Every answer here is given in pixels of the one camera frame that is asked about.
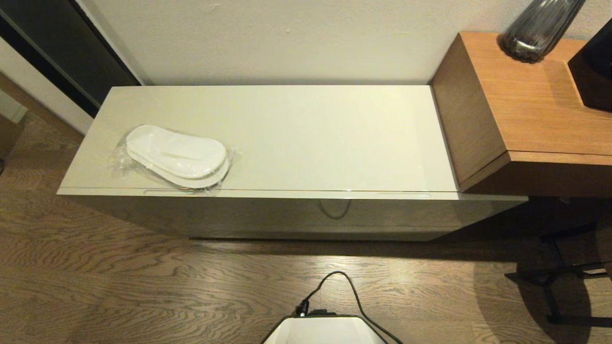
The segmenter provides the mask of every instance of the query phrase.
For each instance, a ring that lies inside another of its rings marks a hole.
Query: gray glass vase
[[[529,63],[541,61],[565,34],[586,0],[533,0],[501,37],[501,48]]]

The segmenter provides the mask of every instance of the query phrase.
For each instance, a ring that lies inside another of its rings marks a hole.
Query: wooden floor
[[[354,279],[368,315],[405,343],[612,343],[611,329],[547,324],[539,291],[504,278],[517,264],[545,264],[534,239],[168,237],[56,196],[77,145],[27,120],[0,176],[2,344],[259,343],[336,269]],[[560,301],[577,300],[564,310],[612,315],[610,280],[562,284]],[[359,313],[341,276],[311,302]]]

